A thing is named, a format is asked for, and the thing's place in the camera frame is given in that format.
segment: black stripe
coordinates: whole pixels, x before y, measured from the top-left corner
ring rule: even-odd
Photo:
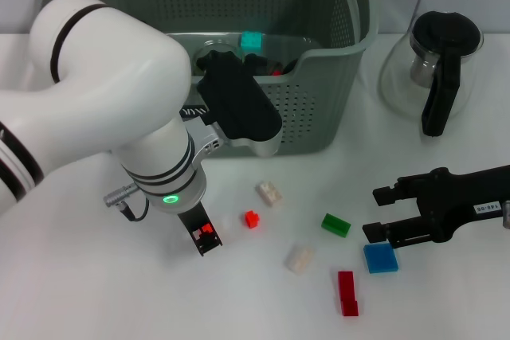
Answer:
[[[146,191],[145,189],[142,189],[141,187],[140,187],[140,189],[145,194],[153,195],[154,197],[166,197],[167,195],[173,195],[173,194],[177,194],[177,193],[180,193],[181,191],[183,191],[186,187],[188,187],[190,185],[190,183],[192,183],[192,181],[194,180],[195,175],[197,175],[197,171],[196,170],[193,172],[193,175],[190,177],[190,179],[188,179],[188,182],[186,182],[184,185],[179,187],[177,190],[169,191],[168,193],[163,193],[163,194],[150,193],[150,192]]]
[[[0,159],[0,178],[9,188],[10,192],[16,198],[16,201],[20,201],[26,194],[26,190],[22,183],[19,182],[12,171],[6,166],[6,164]]]
[[[37,161],[23,146],[23,144],[19,142],[16,136],[13,135],[3,123],[0,123],[0,140],[2,140],[10,151],[18,157],[19,161],[29,172],[35,185],[39,185],[45,177],[42,173],[41,167],[37,164]]]
[[[186,153],[184,153],[184,156],[181,158],[181,160],[178,162],[177,165],[175,165],[172,169],[164,172],[163,174],[158,174],[158,175],[138,175],[137,173],[132,173],[131,171],[129,171],[125,167],[124,167],[124,170],[126,170],[126,172],[129,175],[131,175],[133,178],[136,178],[135,181],[137,181],[137,182],[140,182],[140,183],[142,183],[144,185],[156,185],[155,183],[147,183],[147,182],[139,181],[139,179],[160,179],[160,178],[163,178],[163,177],[167,177],[170,174],[174,173],[179,167],[181,167],[182,164],[186,161],[187,158],[188,158],[188,162],[193,162],[193,158],[194,158],[194,142],[193,142],[193,139],[190,137],[189,134],[188,134],[188,147],[186,148]]]
[[[65,38],[71,32],[71,29],[86,15],[90,14],[94,10],[98,10],[99,8],[108,7],[106,4],[92,4],[91,6],[87,6],[82,10],[76,12],[62,27],[59,32],[57,39],[55,40],[55,45],[53,46],[53,52],[51,55],[51,61],[49,62],[49,70],[51,71],[51,77],[55,84],[58,83],[61,79],[58,76],[58,58],[61,55],[62,45],[64,44]]]
[[[183,175],[186,170],[188,170],[188,168],[191,166],[191,163],[193,162],[193,157],[194,157],[194,144],[193,144],[193,140],[191,140],[191,155],[188,158],[186,165],[184,165],[182,167],[182,169],[176,175],[173,175],[172,177],[170,177],[168,179],[163,179],[162,181],[158,181],[158,182],[146,182],[146,181],[140,181],[138,179],[135,179],[135,181],[137,181],[138,183],[141,183],[142,185],[148,185],[148,186],[166,185],[167,183],[175,181],[177,178],[179,178],[181,175]]]

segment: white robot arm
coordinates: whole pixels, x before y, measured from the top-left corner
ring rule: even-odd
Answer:
[[[206,154],[223,143],[248,145],[259,155],[278,149],[280,116],[260,139],[224,131],[220,120],[229,112],[209,104],[209,122],[185,124],[179,111],[191,82],[186,50],[98,0],[48,4],[30,32],[29,55],[55,85],[0,91],[0,212],[55,169],[112,150],[154,207],[185,213],[205,193]],[[217,92],[212,76],[206,73],[202,87]]]

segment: perforated basket wall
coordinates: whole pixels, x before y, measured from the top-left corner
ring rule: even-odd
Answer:
[[[102,1],[165,33],[255,30],[317,41],[323,48],[303,53],[291,73],[256,78],[284,120],[280,154],[311,153],[333,140],[363,51],[377,33],[373,0]],[[199,80],[194,76],[194,85]]]

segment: metal connector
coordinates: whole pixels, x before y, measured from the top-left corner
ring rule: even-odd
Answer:
[[[121,187],[120,189],[115,190],[113,193],[110,193],[106,197],[103,198],[104,204],[106,207],[112,207],[113,205],[117,205],[122,202],[124,199],[129,197],[131,194],[136,193],[139,190],[139,187],[132,183],[131,185],[127,185]]]
[[[115,207],[122,213],[123,211],[125,211],[125,209],[127,209],[129,206],[126,202],[124,201],[120,201],[119,203],[116,203],[115,204]]]

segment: small red cube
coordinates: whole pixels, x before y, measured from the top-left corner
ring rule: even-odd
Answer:
[[[340,300],[356,301],[354,274],[352,271],[340,271],[338,273],[338,288],[340,291]]]
[[[258,226],[258,221],[260,220],[257,213],[254,213],[252,210],[245,214],[246,224],[250,229],[255,229]]]
[[[359,316],[358,302],[355,300],[342,300],[343,316]]]
[[[203,233],[212,233],[213,232],[213,228],[211,227],[210,223],[208,223],[205,226],[202,226],[201,230]]]

